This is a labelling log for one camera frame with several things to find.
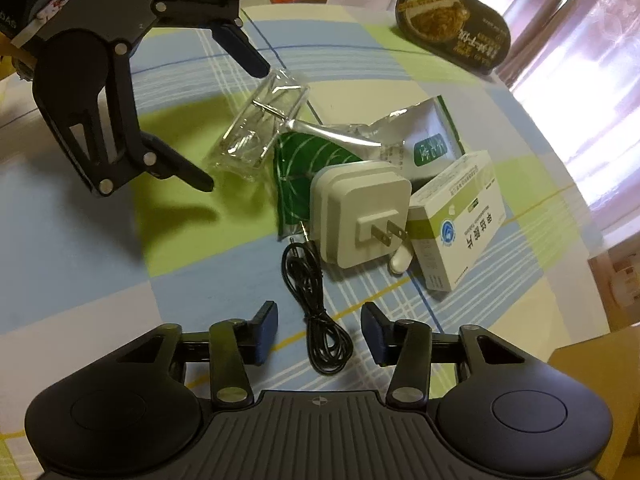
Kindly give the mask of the clear plastic container with clip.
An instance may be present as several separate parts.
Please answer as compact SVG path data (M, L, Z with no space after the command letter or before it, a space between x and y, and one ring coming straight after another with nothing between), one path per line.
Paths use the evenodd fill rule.
M309 87L286 70L273 70L239 108L206 156L208 169L255 181L286 123L308 101Z

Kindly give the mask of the white blue medicine box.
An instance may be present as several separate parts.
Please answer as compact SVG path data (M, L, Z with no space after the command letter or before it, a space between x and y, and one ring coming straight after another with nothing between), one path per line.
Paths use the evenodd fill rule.
M426 288L452 292L504 220L495 165L486 151L463 155L413 193L407 232Z

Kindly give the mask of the white power adapter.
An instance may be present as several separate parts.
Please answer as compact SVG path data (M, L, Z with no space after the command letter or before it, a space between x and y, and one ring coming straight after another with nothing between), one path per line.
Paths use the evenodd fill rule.
M310 189L310 232L321 259L353 268L396 252L407 239L411 183L389 162L323 168Z

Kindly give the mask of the small white oval object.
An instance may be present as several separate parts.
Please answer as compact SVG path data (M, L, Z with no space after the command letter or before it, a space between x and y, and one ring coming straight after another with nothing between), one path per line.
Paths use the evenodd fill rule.
M404 240L396 252L390 256L390 262L388 263L390 273L395 275L404 274L409 269L413 256L414 252L410 240Z

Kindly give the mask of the green leaf pattern packet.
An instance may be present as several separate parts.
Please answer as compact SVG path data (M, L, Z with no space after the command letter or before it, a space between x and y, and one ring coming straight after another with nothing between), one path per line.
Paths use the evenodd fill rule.
M273 154L280 238L302 232L302 224L308 226L311 182L316 173L350 162L361 162L361 158L329 140L298 132L280 136Z

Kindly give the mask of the silver foil pouch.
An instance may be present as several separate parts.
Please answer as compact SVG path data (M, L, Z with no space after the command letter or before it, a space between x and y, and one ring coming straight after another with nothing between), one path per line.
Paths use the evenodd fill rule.
M359 160L389 162L412 182L425 182L465 154L442 96L434 96L370 125L313 125L289 119L285 130L328 141Z

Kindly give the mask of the black instant noodle bowl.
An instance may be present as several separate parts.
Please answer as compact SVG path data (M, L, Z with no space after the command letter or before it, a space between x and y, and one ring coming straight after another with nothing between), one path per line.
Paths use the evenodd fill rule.
M510 51L509 26L480 0L397 0L395 18L413 44L472 73L490 74Z

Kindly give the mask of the pink curtain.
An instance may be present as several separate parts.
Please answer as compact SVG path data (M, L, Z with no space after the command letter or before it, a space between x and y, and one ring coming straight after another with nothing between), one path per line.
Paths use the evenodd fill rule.
M639 227L639 0L480 0L509 25L498 75L605 233Z

